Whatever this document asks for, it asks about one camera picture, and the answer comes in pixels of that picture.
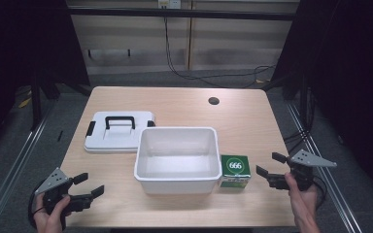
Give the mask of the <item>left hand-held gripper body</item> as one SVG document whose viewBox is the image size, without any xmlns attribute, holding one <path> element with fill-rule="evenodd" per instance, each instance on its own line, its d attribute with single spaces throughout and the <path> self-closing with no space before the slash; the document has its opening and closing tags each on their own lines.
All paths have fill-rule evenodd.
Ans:
<svg viewBox="0 0 373 233">
<path fill-rule="evenodd" d="M 35 194 L 44 194 L 43 204 L 47 213 L 50 215 L 55 205 L 66 195 L 69 194 L 69 188 L 73 185 L 71 179 L 65 175 L 59 168 L 40 183 L 35 189 Z M 85 195 L 71 195 L 68 206 L 62 211 L 60 220 L 62 229 L 66 228 L 66 215 L 71 212 L 81 212 L 85 207 Z"/>
</svg>

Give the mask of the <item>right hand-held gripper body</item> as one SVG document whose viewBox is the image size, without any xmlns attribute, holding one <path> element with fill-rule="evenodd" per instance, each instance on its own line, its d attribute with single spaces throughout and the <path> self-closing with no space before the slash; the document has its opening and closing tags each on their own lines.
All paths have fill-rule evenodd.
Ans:
<svg viewBox="0 0 373 233">
<path fill-rule="evenodd" d="M 337 163 L 314 155 L 306 150 L 300 150 L 293 156 L 289 156 L 289 172 L 295 178 L 301 191 L 307 190 L 314 181 L 314 167 L 337 167 Z M 270 187 L 289 190 L 285 176 L 280 174 L 269 174 L 267 181 Z"/>
</svg>

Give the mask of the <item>person's left hand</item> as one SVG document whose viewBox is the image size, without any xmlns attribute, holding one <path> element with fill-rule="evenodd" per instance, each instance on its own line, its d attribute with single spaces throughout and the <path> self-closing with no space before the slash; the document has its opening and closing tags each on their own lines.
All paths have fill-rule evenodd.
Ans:
<svg viewBox="0 0 373 233">
<path fill-rule="evenodd" d="M 44 194 L 41 193 L 36 198 L 36 210 L 33 214 L 33 219 L 36 223 L 38 233 L 62 233 L 61 214 L 68 206 L 70 196 L 64 196 L 54 207 L 49 215 L 43 204 Z"/>
</svg>

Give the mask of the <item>person's right hand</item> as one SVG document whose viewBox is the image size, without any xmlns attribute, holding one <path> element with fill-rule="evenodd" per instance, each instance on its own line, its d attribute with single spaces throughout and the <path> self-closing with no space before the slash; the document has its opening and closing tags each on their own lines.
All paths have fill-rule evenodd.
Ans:
<svg viewBox="0 0 373 233">
<path fill-rule="evenodd" d="M 295 218 L 314 219 L 316 217 L 318 199 L 317 188 L 311 185 L 307 190 L 301 191 L 292 174 L 285 173 L 285 179 L 289 187 L 288 196 Z"/>
</svg>

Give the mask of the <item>green and white carton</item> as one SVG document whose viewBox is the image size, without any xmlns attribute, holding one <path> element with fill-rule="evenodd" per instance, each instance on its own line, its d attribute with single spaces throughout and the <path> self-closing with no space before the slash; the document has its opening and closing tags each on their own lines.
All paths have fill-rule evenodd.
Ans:
<svg viewBox="0 0 373 233">
<path fill-rule="evenodd" d="M 248 157 L 222 154 L 220 160 L 222 168 L 220 186 L 245 188 L 252 177 Z"/>
</svg>

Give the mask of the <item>black metal stand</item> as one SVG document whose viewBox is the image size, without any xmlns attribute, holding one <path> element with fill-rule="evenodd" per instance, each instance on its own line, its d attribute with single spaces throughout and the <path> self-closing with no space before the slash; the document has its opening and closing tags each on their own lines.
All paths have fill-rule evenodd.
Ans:
<svg viewBox="0 0 373 233">
<path fill-rule="evenodd" d="M 305 75 L 302 76 L 301 87 L 300 87 L 300 104 L 299 104 L 299 113 L 300 120 L 303 126 L 303 129 L 307 129 L 307 102 L 308 102 L 308 81 Z"/>
<path fill-rule="evenodd" d="M 34 75 L 31 79 L 31 100 L 32 100 L 32 111 L 33 111 L 31 130 L 35 130 L 38 127 L 41 121 L 41 118 L 42 118 L 41 92 L 40 92 L 39 80 L 36 75 Z"/>
</svg>

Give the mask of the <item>yellow floor tape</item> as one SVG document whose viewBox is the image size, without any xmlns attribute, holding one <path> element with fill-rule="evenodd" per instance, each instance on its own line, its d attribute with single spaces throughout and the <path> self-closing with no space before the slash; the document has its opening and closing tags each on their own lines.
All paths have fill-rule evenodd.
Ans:
<svg viewBox="0 0 373 233">
<path fill-rule="evenodd" d="M 23 99 L 23 100 L 20 102 L 20 104 L 19 104 L 17 107 L 18 107 L 19 109 L 24 108 L 24 107 L 26 107 L 26 106 L 30 103 L 31 100 L 32 100 L 32 97 L 25 98 L 25 99 Z"/>
</svg>

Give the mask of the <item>white plastic storage box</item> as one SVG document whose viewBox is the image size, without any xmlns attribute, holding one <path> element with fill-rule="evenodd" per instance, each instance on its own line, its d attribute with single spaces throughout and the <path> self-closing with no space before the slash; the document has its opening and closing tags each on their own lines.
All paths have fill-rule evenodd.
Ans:
<svg viewBox="0 0 373 233">
<path fill-rule="evenodd" d="M 147 194 L 210 193 L 222 175 L 212 127 L 149 127 L 142 131 L 134 177 Z"/>
</svg>

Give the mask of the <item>black curtain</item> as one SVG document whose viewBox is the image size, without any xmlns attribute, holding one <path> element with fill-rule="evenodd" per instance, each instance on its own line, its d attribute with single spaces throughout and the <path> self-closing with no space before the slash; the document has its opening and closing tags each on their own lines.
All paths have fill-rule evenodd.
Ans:
<svg viewBox="0 0 373 233">
<path fill-rule="evenodd" d="M 88 85 L 66 0 L 0 0 L 0 128 L 21 86 Z"/>
<path fill-rule="evenodd" d="M 300 0 L 273 79 L 311 87 L 373 180 L 373 0 Z"/>
</svg>

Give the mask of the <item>black horizontal bar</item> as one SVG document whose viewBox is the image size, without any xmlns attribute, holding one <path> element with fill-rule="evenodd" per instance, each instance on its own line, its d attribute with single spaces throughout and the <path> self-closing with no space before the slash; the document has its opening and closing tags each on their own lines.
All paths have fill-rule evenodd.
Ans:
<svg viewBox="0 0 373 233">
<path fill-rule="evenodd" d="M 258 13 L 206 10 L 171 10 L 171 9 L 123 9 L 123 8 L 87 8 L 71 7 L 70 15 L 83 16 L 117 16 L 117 17 L 188 17 L 188 18 L 221 18 L 221 19 L 253 19 L 292 21 L 296 14 L 290 13 Z"/>
</svg>

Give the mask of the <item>metal floor rail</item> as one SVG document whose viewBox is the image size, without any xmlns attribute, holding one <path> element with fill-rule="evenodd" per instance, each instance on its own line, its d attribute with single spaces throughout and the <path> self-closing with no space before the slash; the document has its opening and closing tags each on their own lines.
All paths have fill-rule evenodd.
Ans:
<svg viewBox="0 0 373 233">
<path fill-rule="evenodd" d="M 322 154 L 310 134 L 306 133 L 303 124 L 301 123 L 301 116 L 294 104 L 288 104 L 288 110 L 292 117 L 293 122 L 297 130 L 301 133 L 301 142 L 305 145 L 306 151 L 311 152 L 318 158 L 322 157 Z M 344 195 L 342 194 L 337 182 L 334 180 L 330 170 L 325 167 L 318 168 L 319 176 L 326 184 L 327 193 L 331 197 L 334 206 L 341 217 L 347 231 L 349 233 L 362 233 L 362 230 L 356 220 L 355 214 L 353 213 L 350 205 L 347 203 Z"/>
<path fill-rule="evenodd" d="M 28 137 L 23 144 L 21 151 L 17 155 L 15 163 L 7 173 L 5 180 L 0 185 L 0 216 L 4 210 L 6 203 L 14 189 L 14 186 L 19 179 L 20 173 L 28 162 L 32 151 L 34 150 L 37 142 L 39 141 L 42 132 L 44 131 L 48 117 L 51 114 L 53 106 L 49 106 L 44 110 L 42 119 L 37 123 L 35 128 L 29 132 Z"/>
</svg>

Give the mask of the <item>white wall socket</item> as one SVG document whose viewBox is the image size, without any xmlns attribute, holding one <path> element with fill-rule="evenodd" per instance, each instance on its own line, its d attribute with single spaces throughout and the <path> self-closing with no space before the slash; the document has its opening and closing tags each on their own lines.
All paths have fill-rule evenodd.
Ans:
<svg viewBox="0 0 373 233">
<path fill-rule="evenodd" d="M 159 9 L 175 9 L 179 10 L 182 7 L 181 0 L 157 0 Z"/>
</svg>

